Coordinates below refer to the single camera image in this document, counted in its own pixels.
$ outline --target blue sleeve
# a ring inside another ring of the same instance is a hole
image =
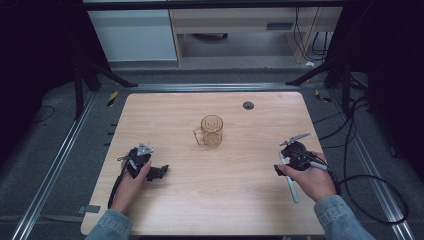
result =
[[[338,195],[319,200],[314,207],[325,238],[331,239],[374,239],[359,223],[352,209]]]
[[[85,239],[127,240],[131,228],[132,222],[129,218],[113,209],[108,209]]]

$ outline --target wrist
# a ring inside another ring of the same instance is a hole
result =
[[[117,211],[117,212],[119,212],[119,213],[121,213],[121,214],[124,214],[124,215],[126,215],[126,213],[127,213],[126,207],[121,206],[120,204],[117,204],[115,202],[112,203],[112,205],[110,206],[110,208],[113,209],[113,210],[115,210],[115,211]]]
[[[317,197],[313,198],[312,200],[314,200],[317,203],[322,199],[325,199],[325,198],[328,198],[328,197],[331,197],[331,196],[335,196],[335,195],[337,195],[337,194],[336,193],[334,193],[334,194],[333,193],[324,194],[324,195],[321,195],[321,196],[317,196]]]

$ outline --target wooden table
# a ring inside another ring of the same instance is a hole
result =
[[[252,110],[243,103],[254,103]],[[224,121],[217,148],[199,146],[193,129],[206,115]],[[278,144],[309,131],[301,140],[322,151],[300,93],[152,93],[128,97],[106,156],[81,231],[88,234],[107,209],[120,172],[117,158],[140,142],[155,152],[152,166],[169,164],[165,177],[145,182],[129,217],[134,235],[315,235],[323,234],[314,202],[296,185],[294,203]]]

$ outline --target gray floor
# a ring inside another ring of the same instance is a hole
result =
[[[298,91],[304,96],[313,122],[335,114],[333,117],[314,124],[318,136],[322,137],[333,132],[343,123],[342,114],[338,114],[340,110],[336,104],[340,89],[327,90],[324,88],[322,83],[325,73],[314,77],[300,87],[285,87],[284,82],[296,79],[307,72],[310,67],[304,64],[294,64],[287,51],[287,45],[277,44],[281,39],[284,38],[278,34],[270,34],[263,38],[259,38],[257,34],[230,34],[229,38],[222,40],[221,43],[219,43],[220,41],[211,43],[191,37],[187,41],[185,58],[179,69],[150,67],[140,71],[116,71],[123,78],[142,84],[136,90],[124,89],[109,79],[101,77],[103,85],[99,92],[85,92],[86,99],[88,96],[94,96],[91,110],[87,114],[86,121],[73,143],[40,213],[41,216],[63,217],[62,221],[53,221],[51,218],[39,219],[30,232],[29,239],[84,238],[79,230],[81,223],[78,222],[78,218],[73,219],[76,222],[69,222],[69,217],[82,217],[76,212],[80,206],[89,203],[108,150],[108,143],[113,137],[109,133],[114,131],[115,127],[112,125],[119,120],[126,96],[133,92],[154,91],[154,84],[166,84],[162,86],[170,86],[170,84],[220,84],[221,86],[239,84],[238,86],[240,86],[240,84],[263,83],[269,84],[264,86],[275,86],[274,91]],[[242,47],[236,51],[237,41]],[[256,45],[260,46],[261,50],[254,49]],[[229,46],[233,52],[227,56],[225,53]],[[143,86],[150,86],[151,89],[143,89]],[[329,97],[332,102],[318,99],[314,94],[315,89],[320,91],[321,97]],[[118,97],[112,107],[107,107],[110,94],[115,90],[119,91]],[[362,95],[361,92],[355,90],[352,90],[352,93],[355,99]],[[53,107],[54,112],[50,107],[40,109],[35,120],[45,118],[46,120],[31,125],[26,137],[14,149],[9,160],[10,166],[2,170],[0,184],[1,239],[11,238],[74,123],[73,84],[69,83],[50,91],[45,96],[43,105]],[[379,127],[380,124],[375,120],[373,113],[366,111],[366,107],[362,107],[356,111],[355,116],[357,134],[355,141],[348,147],[348,175],[369,172],[361,160],[363,153],[357,147],[363,143],[378,173],[400,191],[408,204],[410,215],[407,226],[412,230],[416,239],[424,239],[423,183],[417,178],[407,161],[391,157],[390,145],[386,142]],[[343,177],[343,148],[328,147],[342,145],[346,134],[347,128],[344,128],[335,136],[321,141],[330,166],[340,179]],[[370,181],[349,182],[349,188],[353,193],[353,198],[361,206],[372,214],[385,218],[385,210],[381,207],[382,201],[378,198]],[[351,204],[345,191],[343,197]],[[352,205],[352,208],[366,229],[377,239],[403,239],[395,234],[396,227],[377,223],[355,206]],[[305,239],[301,236],[292,237],[293,239]],[[322,239],[322,236],[315,236],[313,239]]]

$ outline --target glass cup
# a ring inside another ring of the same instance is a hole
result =
[[[209,115],[202,119],[200,127],[193,130],[194,137],[199,145],[218,147],[222,141],[224,123],[215,115]]]

